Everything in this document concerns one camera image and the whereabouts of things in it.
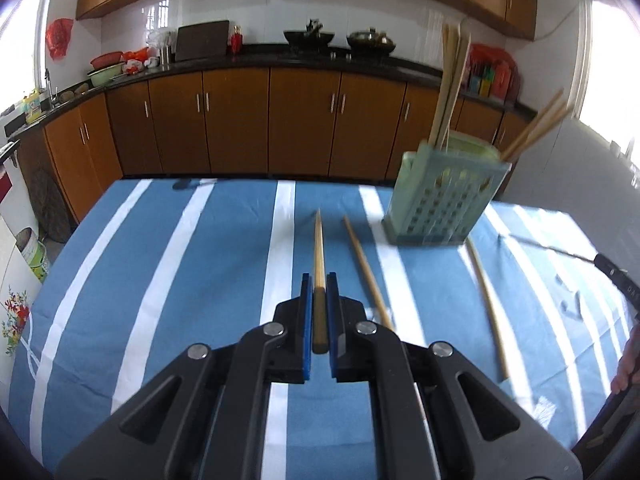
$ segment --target bright window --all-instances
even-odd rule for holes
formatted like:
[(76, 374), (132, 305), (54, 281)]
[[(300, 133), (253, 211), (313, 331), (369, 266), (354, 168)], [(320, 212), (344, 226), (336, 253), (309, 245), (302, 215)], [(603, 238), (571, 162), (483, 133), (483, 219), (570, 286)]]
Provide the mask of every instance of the bright window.
[[(612, 2), (592, 0), (590, 11), (591, 41), (579, 118), (625, 153), (633, 138), (640, 140), (640, 32)], [(634, 163), (640, 166), (640, 146), (633, 151)]]
[(0, 111), (36, 87), (34, 51), (39, 9), (40, 0), (21, 0), (0, 26)]

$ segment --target silver bolt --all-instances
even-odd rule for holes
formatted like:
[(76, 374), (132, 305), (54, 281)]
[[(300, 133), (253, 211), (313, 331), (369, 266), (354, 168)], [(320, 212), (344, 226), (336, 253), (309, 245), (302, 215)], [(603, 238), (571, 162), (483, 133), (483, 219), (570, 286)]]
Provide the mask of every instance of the silver bolt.
[(438, 357), (450, 357), (453, 354), (453, 346), (444, 341), (438, 341), (433, 344), (433, 353)]
[(371, 321), (359, 321), (356, 323), (356, 330), (362, 335), (372, 335), (376, 333), (378, 327)]
[(187, 350), (187, 355), (191, 359), (204, 359), (208, 353), (209, 353), (209, 349), (200, 343), (191, 345)]
[(270, 335), (270, 336), (277, 336), (280, 335), (284, 332), (284, 327), (280, 324), (277, 323), (275, 321), (271, 321), (270, 323), (267, 323), (262, 331), (266, 334), (266, 335)]

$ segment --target green plastic basket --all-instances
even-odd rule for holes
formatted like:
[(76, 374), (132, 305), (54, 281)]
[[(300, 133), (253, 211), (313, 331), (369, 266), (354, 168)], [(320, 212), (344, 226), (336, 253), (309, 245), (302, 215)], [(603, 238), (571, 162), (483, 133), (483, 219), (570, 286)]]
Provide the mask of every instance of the green plastic basket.
[(495, 196), (511, 164), (492, 145), (449, 132), (446, 150), (423, 140), (402, 165), (383, 219), (393, 244), (459, 245)]

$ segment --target human hand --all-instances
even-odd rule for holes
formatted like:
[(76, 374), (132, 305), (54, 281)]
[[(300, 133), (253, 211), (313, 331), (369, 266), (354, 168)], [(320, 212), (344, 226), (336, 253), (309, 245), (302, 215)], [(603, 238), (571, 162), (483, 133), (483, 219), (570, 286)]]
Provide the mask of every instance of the human hand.
[[(629, 385), (629, 376), (636, 366), (636, 349), (640, 346), (640, 325), (636, 325), (631, 330), (629, 341), (625, 344), (625, 350), (618, 363), (618, 373), (611, 381), (611, 392), (614, 395), (619, 394)], [(636, 372), (631, 378), (632, 384), (640, 384), (640, 372)]]

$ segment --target striped tablecloth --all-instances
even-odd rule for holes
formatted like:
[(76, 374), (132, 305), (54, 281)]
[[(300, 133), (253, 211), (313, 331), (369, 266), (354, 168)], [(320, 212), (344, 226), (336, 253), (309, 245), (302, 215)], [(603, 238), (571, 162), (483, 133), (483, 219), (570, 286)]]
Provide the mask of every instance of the striped tablecloth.
[[(337, 273), (341, 294), (370, 306), (341, 221), (347, 214), (401, 339), (449, 341), (500, 381), (465, 249), (388, 245), (380, 221), (390, 189), (175, 184), (116, 182), (34, 302), (8, 416), (48, 469), (189, 344), (235, 343), (296, 296), (302, 274), (313, 270), (318, 208), (326, 270)], [(507, 232), (585, 256), (594, 249), (569, 216), (502, 203), (487, 208), (471, 235), (506, 343), (511, 377), (500, 386), (569, 447), (603, 405), (632, 321), (622, 295), (593, 266), (498, 237)], [(313, 356), (307, 384), (274, 385), (263, 473), (375, 478), (367, 385), (335, 383), (326, 355)]]

